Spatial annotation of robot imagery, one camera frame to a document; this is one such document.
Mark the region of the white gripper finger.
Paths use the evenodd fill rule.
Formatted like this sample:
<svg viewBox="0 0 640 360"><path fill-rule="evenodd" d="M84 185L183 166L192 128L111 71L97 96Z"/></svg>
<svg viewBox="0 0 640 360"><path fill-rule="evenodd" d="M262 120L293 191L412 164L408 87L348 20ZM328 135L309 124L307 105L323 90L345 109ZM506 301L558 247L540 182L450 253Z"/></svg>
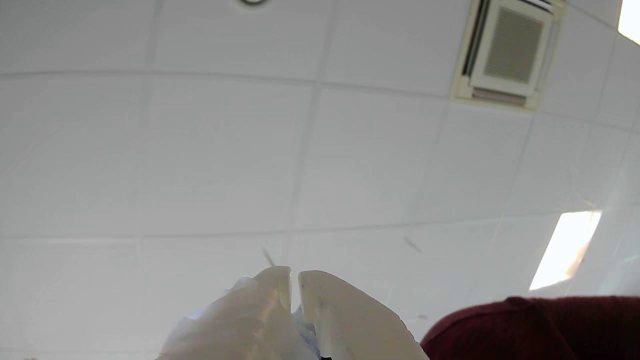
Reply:
<svg viewBox="0 0 640 360"><path fill-rule="evenodd" d="M300 272L304 323L313 326L322 359L427 360L400 317L338 276Z"/></svg>
<svg viewBox="0 0 640 360"><path fill-rule="evenodd" d="M225 294L183 317L159 360L318 360L313 330L291 312L291 269L243 276Z"/></svg>

